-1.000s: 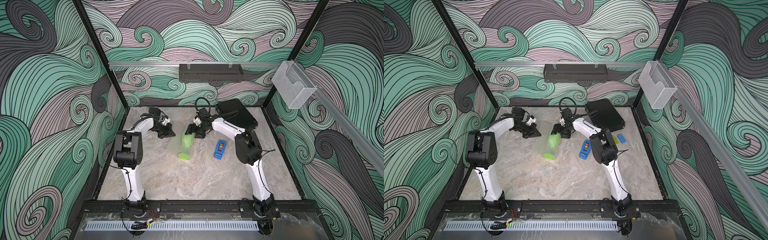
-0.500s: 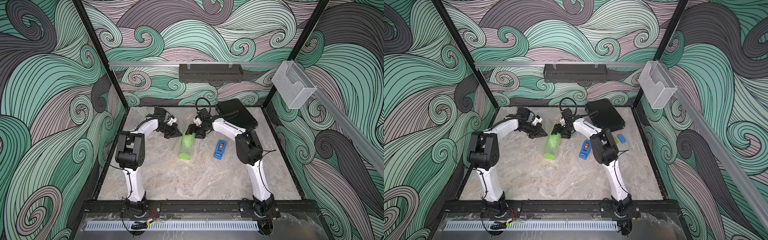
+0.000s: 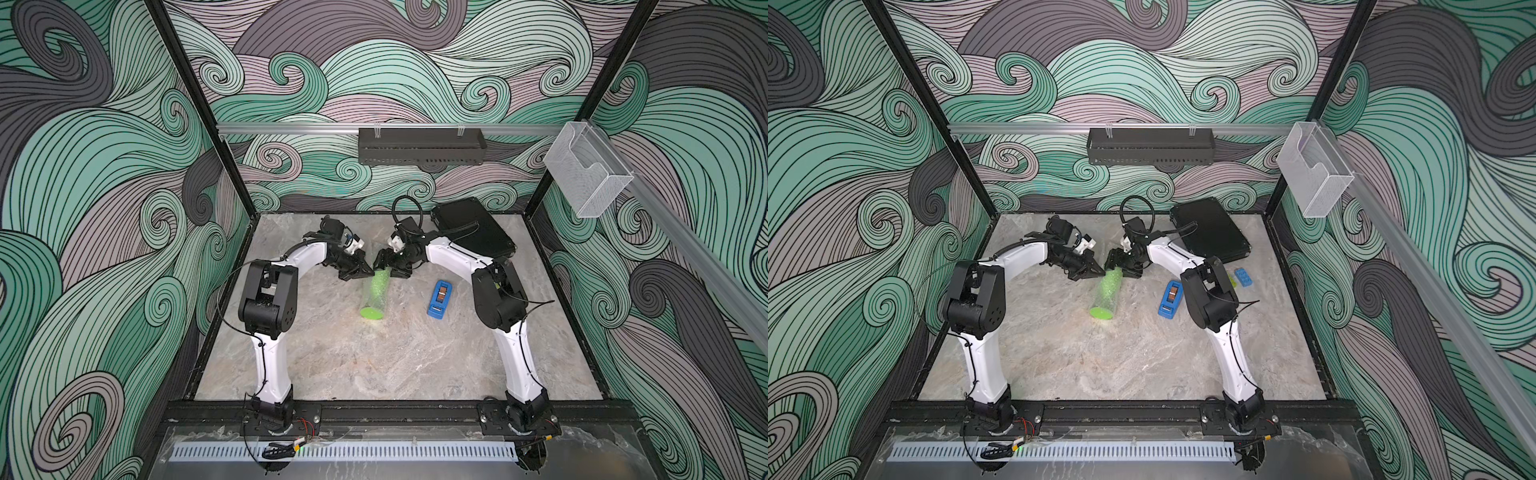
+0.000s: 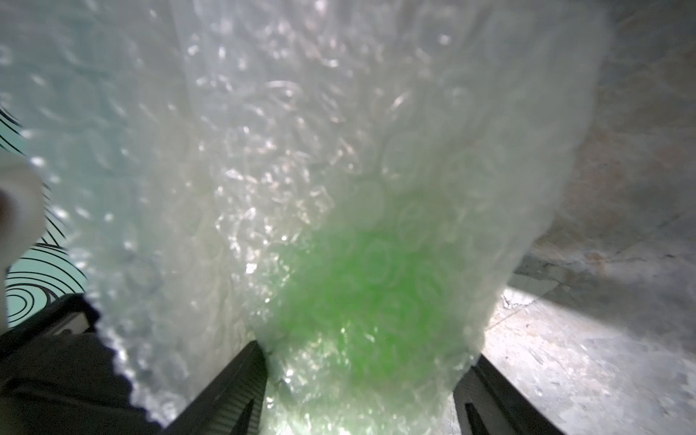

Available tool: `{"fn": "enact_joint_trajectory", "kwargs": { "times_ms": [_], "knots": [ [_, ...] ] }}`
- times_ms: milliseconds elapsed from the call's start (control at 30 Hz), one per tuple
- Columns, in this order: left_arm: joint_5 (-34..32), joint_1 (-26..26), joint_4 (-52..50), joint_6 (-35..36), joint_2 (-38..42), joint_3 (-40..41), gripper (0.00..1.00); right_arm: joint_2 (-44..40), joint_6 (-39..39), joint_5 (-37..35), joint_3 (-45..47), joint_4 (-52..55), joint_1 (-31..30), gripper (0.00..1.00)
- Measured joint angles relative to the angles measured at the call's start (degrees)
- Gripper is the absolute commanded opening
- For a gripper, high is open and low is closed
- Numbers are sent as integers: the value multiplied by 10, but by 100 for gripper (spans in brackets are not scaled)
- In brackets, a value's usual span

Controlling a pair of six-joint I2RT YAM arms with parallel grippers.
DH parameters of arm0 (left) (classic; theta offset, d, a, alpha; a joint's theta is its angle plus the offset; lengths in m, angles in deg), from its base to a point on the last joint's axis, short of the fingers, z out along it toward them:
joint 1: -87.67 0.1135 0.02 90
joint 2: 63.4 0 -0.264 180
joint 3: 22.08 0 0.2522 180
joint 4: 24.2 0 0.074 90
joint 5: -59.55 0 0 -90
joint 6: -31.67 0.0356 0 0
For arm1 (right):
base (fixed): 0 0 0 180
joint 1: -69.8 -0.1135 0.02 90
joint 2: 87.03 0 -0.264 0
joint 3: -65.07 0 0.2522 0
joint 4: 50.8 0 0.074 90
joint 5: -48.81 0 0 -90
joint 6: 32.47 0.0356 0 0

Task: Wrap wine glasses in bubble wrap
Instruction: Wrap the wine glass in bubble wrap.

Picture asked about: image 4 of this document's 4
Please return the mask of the green plastic wine glass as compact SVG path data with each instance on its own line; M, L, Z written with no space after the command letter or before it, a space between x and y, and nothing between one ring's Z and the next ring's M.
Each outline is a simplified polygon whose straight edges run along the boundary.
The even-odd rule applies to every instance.
M333 223L270 257L266 434L431 434L495 300L458 245Z

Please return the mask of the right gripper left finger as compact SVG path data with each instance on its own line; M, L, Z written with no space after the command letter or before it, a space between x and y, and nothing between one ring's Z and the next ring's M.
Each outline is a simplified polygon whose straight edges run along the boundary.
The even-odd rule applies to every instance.
M166 435L259 434L267 381L263 351L252 341L161 432Z

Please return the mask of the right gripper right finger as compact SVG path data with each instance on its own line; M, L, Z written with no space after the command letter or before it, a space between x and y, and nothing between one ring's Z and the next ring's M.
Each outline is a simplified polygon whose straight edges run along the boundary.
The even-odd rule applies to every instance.
M563 435L485 356L460 379L453 400L463 435Z

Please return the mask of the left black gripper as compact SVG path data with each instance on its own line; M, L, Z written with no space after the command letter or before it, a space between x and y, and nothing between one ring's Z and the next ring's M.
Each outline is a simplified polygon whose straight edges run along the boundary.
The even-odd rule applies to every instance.
M1 336L4 434L159 434L96 335L99 313L65 295Z

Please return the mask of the clear bubble wrap sheet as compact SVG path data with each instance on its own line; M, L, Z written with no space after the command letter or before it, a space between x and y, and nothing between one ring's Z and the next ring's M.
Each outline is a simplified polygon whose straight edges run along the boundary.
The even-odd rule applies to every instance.
M1 106L167 428L259 344L269 259L314 229L458 245L496 304L611 34L593 1L5 1Z

